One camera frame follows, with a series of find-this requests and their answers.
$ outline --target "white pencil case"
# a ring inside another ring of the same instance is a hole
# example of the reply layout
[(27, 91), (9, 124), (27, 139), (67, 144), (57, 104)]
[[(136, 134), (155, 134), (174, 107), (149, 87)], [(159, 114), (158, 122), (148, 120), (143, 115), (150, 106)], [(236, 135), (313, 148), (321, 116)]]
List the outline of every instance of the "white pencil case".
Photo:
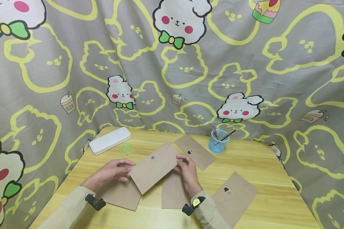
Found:
[(126, 127), (121, 127), (89, 143), (94, 155), (99, 155), (112, 147), (131, 138), (131, 133)]

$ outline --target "wrist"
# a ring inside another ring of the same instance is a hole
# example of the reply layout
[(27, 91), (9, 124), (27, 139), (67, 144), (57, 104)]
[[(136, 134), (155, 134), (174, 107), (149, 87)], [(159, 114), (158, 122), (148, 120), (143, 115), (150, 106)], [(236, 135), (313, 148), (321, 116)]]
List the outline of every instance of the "wrist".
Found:
[(99, 188), (101, 185), (101, 182), (98, 178), (90, 176), (80, 185), (82, 187), (88, 188), (89, 190), (95, 192), (97, 188)]
[(190, 195), (190, 198), (193, 198), (201, 191), (203, 191), (203, 188), (201, 187), (200, 183), (196, 183), (189, 188), (188, 193)]

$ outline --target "gray fabric backdrop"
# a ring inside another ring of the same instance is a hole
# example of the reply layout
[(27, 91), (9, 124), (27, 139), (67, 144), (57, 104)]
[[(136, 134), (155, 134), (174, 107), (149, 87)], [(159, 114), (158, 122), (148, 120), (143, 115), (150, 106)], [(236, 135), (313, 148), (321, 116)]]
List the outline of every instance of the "gray fabric backdrop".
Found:
[(264, 141), (344, 228), (344, 0), (23, 1), (0, 0), (0, 228), (28, 228), (109, 125)]

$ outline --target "black wrist strap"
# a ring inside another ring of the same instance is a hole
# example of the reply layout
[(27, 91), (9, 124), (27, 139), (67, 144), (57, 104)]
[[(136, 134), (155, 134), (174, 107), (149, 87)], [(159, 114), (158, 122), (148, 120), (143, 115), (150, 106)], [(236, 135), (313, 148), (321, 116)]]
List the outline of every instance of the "black wrist strap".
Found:
[(93, 195), (88, 194), (85, 197), (85, 201), (87, 201), (90, 205), (92, 205), (92, 207), (99, 211), (101, 210), (104, 206), (105, 206), (105, 202), (103, 199), (100, 199), (98, 202), (96, 200), (96, 198)]
[(191, 207), (188, 204), (185, 204), (182, 208), (182, 212), (184, 212), (186, 215), (190, 216), (193, 214), (194, 210), (201, 205), (201, 203), (205, 200), (205, 197), (199, 196), (193, 201), (193, 204)]

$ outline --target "green ring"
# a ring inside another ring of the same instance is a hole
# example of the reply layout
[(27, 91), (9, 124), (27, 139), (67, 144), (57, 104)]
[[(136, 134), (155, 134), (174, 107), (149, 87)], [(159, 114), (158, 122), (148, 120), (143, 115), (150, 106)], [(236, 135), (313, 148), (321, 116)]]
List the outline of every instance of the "green ring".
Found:
[(125, 144), (121, 147), (120, 153), (122, 155), (129, 155), (133, 151), (133, 145), (131, 144)]

